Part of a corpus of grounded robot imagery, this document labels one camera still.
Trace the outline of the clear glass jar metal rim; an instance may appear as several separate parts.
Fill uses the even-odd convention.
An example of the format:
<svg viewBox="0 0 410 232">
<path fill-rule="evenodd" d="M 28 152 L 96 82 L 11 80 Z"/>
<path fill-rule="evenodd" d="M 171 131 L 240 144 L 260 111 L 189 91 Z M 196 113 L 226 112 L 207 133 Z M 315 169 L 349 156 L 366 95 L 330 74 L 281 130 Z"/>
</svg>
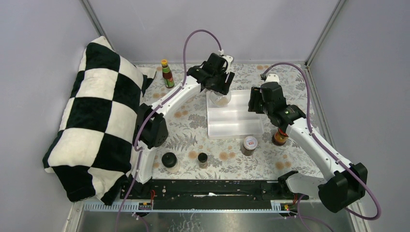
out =
<svg viewBox="0 0 410 232">
<path fill-rule="evenodd" d="M 210 91 L 209 99 L 211 103 L 217 107 L 225 107 L 231 101 L 232 95 L 231 92 L 228 92 L 226 95 L 223 95 L 219 92 Z"/>
</svg>

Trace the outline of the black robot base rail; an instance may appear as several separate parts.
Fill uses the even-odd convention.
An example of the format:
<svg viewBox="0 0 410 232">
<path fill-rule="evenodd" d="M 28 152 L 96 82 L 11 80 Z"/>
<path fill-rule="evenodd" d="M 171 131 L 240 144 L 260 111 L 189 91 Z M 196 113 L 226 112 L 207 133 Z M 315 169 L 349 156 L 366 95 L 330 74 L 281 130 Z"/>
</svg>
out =
<svg viewBox="0 0 410 232">
<path fill-rule="evenodd" d="M 119 197 L 153 202 L 155 210 L 277 210 L 294 206 L 300 193 L 291 193 L 284 184 L 266 180 L 171 180 L 136 182 L 129 195 L 124 184 Z"/>
</svg>

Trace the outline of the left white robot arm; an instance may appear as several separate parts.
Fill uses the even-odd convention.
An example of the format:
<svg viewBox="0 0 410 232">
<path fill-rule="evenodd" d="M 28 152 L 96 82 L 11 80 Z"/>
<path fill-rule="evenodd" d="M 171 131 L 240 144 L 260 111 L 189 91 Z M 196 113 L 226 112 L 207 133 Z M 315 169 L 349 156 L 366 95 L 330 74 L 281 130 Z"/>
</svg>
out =
<svg viewBox="0 0 410 232">
<path fill-rule="evenodd" d="M 205 89 L 222 96 L 228 95 L 234 78 L 231 70 L 233 61 L 234 57 L 230 55 L 212 53 L 201 65 L 189 68 L 184 79 L 164 97 L 151 105 L 143 103 L 139 107 L 134 142 L 138 159 L 132 171 L 136 182 L 131 189 L 137 198 L 143 199 L 149 195 L 147 182 L 152 178 L 155 152 L 168 137 L 166 118 Z"/>
</svg>

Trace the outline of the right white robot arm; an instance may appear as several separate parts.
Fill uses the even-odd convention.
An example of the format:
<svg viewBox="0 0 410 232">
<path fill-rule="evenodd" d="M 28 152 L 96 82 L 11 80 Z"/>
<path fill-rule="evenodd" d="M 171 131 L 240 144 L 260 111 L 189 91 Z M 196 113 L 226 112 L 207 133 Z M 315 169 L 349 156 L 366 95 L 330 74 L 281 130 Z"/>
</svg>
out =
<svg viewBox="0 0 410 232">
<path fill-rule="evenodd" d="M 298 106 L 286 103 L 277 82 L 252 87 L 248 111 L 266 114 L 274 126 L 309 155 L 323 175 L 318 178 L 290 171 L 280 176 L 277 192 L 281 198 L 305 194 L 319 198 L 329 211 L 337 213 L 365 196 L 362 184 L 367 181 L 367 168 L 351 163 L 309 128 L 306 114 Z"/>
</svg>

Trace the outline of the red lid sauce jar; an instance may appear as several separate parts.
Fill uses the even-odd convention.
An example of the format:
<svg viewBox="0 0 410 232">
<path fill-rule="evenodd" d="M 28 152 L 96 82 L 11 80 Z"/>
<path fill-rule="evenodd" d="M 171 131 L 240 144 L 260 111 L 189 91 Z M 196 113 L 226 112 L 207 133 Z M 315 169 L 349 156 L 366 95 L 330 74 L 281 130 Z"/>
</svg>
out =
<svg viewBox="0 0 410 232">
<path fill-rule="evenodd" d="M 277 132 L 272 136 L 272 142 L 277 146 L 282 146 L 285 145 L 288 138 L 288 135 L 278 128 Z"/>
</svg>

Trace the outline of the white plastic organizer tray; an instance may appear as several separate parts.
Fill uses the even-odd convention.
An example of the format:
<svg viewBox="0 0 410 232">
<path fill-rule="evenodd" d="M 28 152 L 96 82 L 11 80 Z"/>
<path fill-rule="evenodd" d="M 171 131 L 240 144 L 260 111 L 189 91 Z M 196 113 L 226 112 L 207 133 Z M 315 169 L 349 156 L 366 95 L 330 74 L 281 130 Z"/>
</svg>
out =
<svg viewBox="0 0 410 232">
<path fill-rule="evenodd" d="M 207 135 L 210 140 L 260 137 L 264 133 L 260 114 L 248 111 L 250 90 L 231 90 L 231 100 L 215 105 L 206 94 Z"/>
</svg>

